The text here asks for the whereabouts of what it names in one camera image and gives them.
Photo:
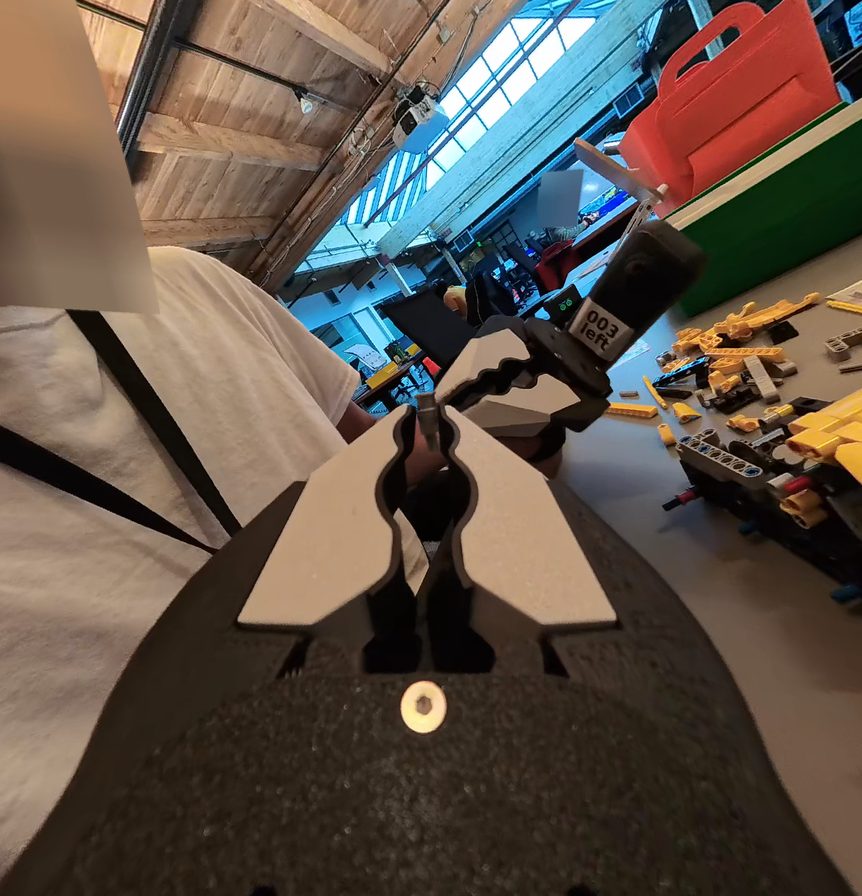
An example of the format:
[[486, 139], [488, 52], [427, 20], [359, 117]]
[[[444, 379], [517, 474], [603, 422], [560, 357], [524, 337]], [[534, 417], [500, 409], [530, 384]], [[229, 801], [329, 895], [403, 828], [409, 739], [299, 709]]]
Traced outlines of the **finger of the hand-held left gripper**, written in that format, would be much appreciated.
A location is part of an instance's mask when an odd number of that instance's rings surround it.
[[482, 397], [465, 409], [464, 417], [494, 438], [531, 438], [550, 425], [554, 415], [579, 402], [568, 384], [542, 374], [532, 386]]
[[515, 381], [527, 374], [533, 355], [512, 329], [498, 330], [470, 340], [436, 387], [439, 408], [520, 408], [529, 395]]

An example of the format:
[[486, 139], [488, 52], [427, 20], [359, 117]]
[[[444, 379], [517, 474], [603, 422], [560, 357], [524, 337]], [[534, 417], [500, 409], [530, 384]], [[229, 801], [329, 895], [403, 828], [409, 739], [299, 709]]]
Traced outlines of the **pile of yellow bricks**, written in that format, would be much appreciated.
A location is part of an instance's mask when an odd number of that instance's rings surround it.
[[662, 363], [660, 385], [644, 378], [641, 393], [622, 391], [611, 401], [607, 412], [616, 416], [657, 417], [660, 413], [676, 415], [682, 424], [698, 420], [701, 414], [689, 405], [691, 393], [683, 383], [691, 380], [703, 408], [713, 408], [731, 417], [731, 428], [739, 432], [754, 429], [752, 420], [731, 404], [761, 400], [767, 409], [780, 403], [780, 370], [792, 375], [792, 362], [782, 344], [797, 337], [791, 319], [812, 308], [825, 306], [862, 316], [862, 292], [853, 298], [823, 297], [813, 293], [799, 302], [781, 300], [773, 306], [757, 308], [754, 302], [738, 313], [714, 323], [708, 330], [688, 328], [677, 332], [677, 341]]

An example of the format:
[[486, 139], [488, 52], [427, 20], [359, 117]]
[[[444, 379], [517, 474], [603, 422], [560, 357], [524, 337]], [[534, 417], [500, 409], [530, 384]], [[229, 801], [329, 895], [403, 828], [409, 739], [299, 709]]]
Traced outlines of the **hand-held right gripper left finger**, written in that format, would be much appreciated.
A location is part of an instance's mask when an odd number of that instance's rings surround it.
[[313, 472], [238, 614], [239, 626], [334, 639], [362, 651], [416, 628], [394, 517], [415, 411], [400, 407]]

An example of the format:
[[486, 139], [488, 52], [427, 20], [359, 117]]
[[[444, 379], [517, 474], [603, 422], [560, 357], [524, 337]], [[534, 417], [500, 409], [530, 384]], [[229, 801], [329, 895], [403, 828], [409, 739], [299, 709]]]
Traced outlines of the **red felt bag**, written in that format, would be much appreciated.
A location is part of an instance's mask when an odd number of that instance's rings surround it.
[[806, 1], [767, 14], [739, 2], [671, 56], [620, 154], [642, 183], [667, 186], [654, 207], [665, 218], [839, 104]]

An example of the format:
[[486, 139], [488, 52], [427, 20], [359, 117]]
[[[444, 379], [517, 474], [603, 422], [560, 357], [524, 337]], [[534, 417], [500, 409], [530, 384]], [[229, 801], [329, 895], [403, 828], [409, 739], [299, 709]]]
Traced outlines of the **person's left hand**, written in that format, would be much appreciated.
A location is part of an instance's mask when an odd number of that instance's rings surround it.
[[564, 434], [553, 438], [545, 438], [543, 434], [532, 437], [504, 436], [499, 442], [547, 479], [558, 475], [563, 461]]

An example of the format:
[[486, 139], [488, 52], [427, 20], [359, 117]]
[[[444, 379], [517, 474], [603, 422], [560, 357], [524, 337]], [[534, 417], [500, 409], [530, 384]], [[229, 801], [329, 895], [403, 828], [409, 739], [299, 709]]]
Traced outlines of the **person's white shirt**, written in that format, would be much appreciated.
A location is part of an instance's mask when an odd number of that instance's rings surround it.
[[[237, 521], [345, 445], [358, 376], [209, 255], [149, 250], [160, 312], [105, 314]], [[68, 313], [0, 308], [0, 426], [223, 546]], [[63, 795], [135, 648], [208, 556], [0, 463], [0, 879]]]

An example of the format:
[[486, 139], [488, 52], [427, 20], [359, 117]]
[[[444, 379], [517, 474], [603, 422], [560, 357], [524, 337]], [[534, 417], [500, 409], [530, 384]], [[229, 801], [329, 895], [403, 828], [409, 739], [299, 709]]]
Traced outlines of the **green plastic bin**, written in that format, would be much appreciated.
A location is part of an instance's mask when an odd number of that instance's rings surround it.
[[670, 213], [708, 256], [677, 309], [692, 317], [862, 236], [862, 98]]

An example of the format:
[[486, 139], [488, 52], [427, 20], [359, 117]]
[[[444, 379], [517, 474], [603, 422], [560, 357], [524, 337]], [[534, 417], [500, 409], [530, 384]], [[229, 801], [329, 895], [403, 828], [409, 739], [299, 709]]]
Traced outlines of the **grey axle connector piece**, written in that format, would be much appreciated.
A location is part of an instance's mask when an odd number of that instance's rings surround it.
[[427, 450], [433, 454], [441, 453], [439, 434], [439, 408], [436, 396], [433, 392], [423, 392], [416, 395], [416, 420]]

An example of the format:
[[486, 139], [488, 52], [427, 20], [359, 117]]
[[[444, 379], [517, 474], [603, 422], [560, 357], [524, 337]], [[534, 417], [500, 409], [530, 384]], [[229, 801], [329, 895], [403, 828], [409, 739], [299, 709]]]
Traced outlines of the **black device green lights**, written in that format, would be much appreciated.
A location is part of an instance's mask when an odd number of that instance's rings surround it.
[[577, 285], [570, 284], [549, 297], [544, 304], [544, 310], [553, 326], [566, 330], [582, 306], [583, 301], [584, 297], [578, 290]]

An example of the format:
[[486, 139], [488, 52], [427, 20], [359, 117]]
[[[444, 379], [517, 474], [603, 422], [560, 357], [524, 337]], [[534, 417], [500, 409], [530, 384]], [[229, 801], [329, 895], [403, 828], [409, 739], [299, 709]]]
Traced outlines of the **white ceiling mounted device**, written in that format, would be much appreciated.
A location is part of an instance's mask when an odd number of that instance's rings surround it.
[[400, 97], [392, 120], [394, 146], [413, 155], [426, 152], [450, 125], [438, 94], [423, 83], [413, 85]]

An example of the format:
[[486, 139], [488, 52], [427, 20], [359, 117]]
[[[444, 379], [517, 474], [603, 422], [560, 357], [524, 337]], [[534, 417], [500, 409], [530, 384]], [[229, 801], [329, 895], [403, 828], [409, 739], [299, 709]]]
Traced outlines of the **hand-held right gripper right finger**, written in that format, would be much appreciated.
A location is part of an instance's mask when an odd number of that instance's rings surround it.
[[549, 480], [458, 410], [444, 407], [441, 422], [451, 470], [468, 482], [452, 547], [470, 628], [495, 651], [614, 629], [616, 610]]

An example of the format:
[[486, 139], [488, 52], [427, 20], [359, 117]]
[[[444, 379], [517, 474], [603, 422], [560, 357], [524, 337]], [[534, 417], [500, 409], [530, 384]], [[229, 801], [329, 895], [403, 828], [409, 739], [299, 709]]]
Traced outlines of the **yellow black brick car model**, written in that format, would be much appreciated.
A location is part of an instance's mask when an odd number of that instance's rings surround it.
[[662, 506], [703, 499], [740, 532], [771, 540], [836, 582], [831, 598], [862, 606], [862, 387], [797, 398], [759, 420], [737, 415], [675, 441], [688, 487]]

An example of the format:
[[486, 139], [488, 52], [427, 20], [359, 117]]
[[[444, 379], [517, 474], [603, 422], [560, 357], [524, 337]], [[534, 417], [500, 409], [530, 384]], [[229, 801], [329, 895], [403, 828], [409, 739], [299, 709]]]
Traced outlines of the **wooden document stand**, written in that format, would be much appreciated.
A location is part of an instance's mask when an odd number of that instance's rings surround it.
[[637, 168], [626, 168], [614, 159], [597, 149], [594, 145], [581, 138], [573, 142], [576, 158], [590, 170], [603, 176], [607, 181], [624, 190], [628, 196], [637, 201], [636, 211], [626, 225], [619, 240], [622, 243], [628, 235], [650, 219], [654, 207], [661, 203], [667, 196], [669, 185], [667, 183], [656, 184]]

